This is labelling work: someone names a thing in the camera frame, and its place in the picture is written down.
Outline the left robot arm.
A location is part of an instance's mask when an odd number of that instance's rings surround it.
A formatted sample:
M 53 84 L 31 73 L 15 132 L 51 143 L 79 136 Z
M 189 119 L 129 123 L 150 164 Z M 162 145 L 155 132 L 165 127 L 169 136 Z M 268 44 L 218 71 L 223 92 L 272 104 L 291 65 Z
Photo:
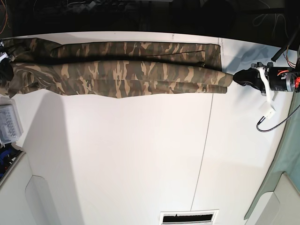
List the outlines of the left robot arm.
M 298 37 L 294 32 L 287 43 L 281 47 L 267 63 L 255 62 L 250 68 L 236 72 L 233 76 L 240 86 L 250 86 L 258 90 L 271 102 L 271 93 L 300 91 L 300 49 L 291 50 Z

